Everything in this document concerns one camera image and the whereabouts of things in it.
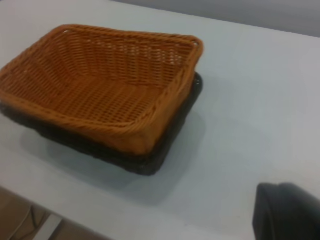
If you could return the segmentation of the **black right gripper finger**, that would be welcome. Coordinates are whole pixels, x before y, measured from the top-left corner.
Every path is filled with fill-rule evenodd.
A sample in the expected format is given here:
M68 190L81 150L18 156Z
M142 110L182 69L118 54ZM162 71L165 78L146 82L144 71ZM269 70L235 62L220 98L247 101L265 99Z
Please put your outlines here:
M257 240L318 240L320 200L292 183L260 183L252 226Z

